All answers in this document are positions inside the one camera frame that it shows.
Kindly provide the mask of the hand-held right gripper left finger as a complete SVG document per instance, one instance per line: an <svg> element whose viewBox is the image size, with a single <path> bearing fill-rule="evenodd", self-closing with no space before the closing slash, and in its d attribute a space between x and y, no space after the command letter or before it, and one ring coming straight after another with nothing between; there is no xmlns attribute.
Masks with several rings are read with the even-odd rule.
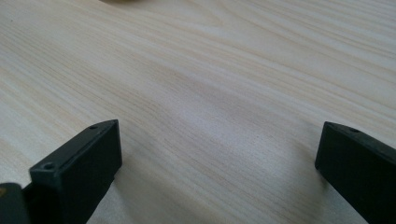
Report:
<svg viewBox="0 0 396 224"><path fill-rule="evenodd" d="M93 124L29 169L33 224L85 224L121 168L119 123Z"/></svg>

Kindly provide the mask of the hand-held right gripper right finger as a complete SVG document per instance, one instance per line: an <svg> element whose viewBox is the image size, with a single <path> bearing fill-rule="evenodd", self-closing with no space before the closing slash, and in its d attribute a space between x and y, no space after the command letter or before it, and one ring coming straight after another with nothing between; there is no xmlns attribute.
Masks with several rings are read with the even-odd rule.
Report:
<svg viewBox="0 0 396 224"><path fill-rule="evenodd" d="M395 148L326 121L315 167L369 224L396 224Z"/></svg>

